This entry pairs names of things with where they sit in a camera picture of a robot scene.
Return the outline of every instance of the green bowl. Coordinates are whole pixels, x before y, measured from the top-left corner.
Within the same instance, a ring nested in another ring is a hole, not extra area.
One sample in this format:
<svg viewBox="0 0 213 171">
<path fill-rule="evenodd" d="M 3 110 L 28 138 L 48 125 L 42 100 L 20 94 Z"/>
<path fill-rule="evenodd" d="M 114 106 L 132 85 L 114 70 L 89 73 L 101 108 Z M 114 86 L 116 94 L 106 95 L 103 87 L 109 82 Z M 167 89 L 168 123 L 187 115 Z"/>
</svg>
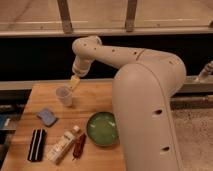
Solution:
<svg viewBox="0 0 213 171">
<path fill-rule="evenodd" d="M 118 142 L 115 117 L 110 112 L 98 112 L 87 122 L 88 137 L 99 146 L 111 146 Z"/>
</svg>

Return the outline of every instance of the white cup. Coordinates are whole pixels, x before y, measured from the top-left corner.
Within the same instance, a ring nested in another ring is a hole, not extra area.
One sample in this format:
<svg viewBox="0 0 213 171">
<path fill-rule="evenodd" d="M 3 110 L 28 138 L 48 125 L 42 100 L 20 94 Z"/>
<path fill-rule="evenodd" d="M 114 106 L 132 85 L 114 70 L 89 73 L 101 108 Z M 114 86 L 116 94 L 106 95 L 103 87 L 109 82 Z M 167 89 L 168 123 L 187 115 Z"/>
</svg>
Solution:
<svg viewBox="0 0 213 171">
<path fill-rule="evenodd" d="M 67 86 L 60 86 L 56 89 L 58 100 L 66 107 L 72 106 L 72 91 Z"/>
</svg>

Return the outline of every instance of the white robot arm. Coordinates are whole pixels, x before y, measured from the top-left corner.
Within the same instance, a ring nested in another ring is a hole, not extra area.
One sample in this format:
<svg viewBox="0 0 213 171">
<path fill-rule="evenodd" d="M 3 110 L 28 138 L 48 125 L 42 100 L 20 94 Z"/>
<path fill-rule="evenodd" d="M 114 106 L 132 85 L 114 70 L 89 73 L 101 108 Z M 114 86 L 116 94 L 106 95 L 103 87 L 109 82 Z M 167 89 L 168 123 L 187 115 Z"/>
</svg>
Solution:
<svg viewBox="0 0 213 171">
<path fill-rule="evenodd" d="M 150 49 L 103 46 L 97 36 L 73 42 L 73 72 L 85 76 L 94 60 L 118 68 L 113 113 L 128 171 L 183 171 L 170 97 L 186 70 L 176 55 Z"/>
</svg>

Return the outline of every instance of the tube cap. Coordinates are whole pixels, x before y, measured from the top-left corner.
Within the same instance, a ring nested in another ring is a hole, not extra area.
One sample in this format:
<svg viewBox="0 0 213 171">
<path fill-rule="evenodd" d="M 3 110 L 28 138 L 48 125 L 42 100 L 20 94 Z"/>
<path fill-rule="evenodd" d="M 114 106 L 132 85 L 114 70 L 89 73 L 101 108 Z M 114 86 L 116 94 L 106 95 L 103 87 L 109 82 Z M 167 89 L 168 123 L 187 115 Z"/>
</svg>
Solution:
<svg viewBox="0 0 213 171">
<path fill-rule="evenodd" d="M 76 133 L 78 133 L 80 131 L 80 127 L 78 125 L 75 125 L 72 130 Z"/>
</svg>

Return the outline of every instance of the wooden cutting board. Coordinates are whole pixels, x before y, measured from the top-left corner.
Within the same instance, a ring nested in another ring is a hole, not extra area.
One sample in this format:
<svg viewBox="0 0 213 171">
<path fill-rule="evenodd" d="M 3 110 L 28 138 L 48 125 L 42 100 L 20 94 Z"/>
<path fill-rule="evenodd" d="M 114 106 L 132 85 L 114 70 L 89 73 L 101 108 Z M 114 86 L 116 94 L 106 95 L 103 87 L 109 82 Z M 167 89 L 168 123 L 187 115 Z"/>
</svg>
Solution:
<svg viewBox="0 0 213 171">
<path fill-rule="evenodd" d="M 73 94 L 73 106 L 63 107 L 55 96 L 57 87 L 62 83 L 35 84 L 17 130 L 5 158 L 2 171 L 125 171 L 121 146 L 98 147 L 87 137 L 83 155 L 74 160 L 71 149 L 59 165 L 54 165 L 45 157 L 52 145 L 63 133 L 79 125 L 85 132 L 88 118 L 96 112 L 112 112 L 112 83 L 81 82 Z M 44 107 L 50 109 L 59 120 L 50 128 L 43 125 L 36 113 Z M 27 160 L 34 129 L 47 132 L 44 157 L 41 162 Z"/>
</svg>

